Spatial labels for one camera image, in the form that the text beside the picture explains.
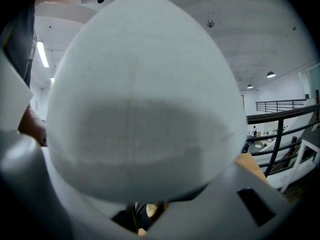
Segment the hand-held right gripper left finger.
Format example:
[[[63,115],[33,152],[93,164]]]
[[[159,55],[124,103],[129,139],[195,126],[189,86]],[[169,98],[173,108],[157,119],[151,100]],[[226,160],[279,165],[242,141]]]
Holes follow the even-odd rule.
[[[115,164],[49,153],[30,136],[0,134],[0,177],[46,239],[136,240],[117,223],[127,212],[116,198],[125,194],[128,174]]]

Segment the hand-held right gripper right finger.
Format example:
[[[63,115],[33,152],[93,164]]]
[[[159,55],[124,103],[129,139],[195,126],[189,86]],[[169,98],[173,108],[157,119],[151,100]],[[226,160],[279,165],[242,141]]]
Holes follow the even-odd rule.
[[[234,163],[194,199],[170,203],[148,240],[265,240],[293,210],[275,189]]]

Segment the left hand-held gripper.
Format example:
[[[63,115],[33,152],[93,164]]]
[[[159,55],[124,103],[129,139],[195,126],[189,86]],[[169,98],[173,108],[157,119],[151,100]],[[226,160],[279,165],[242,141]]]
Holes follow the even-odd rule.
[[[0,130],[16,131],[33,93],[0,52]]]

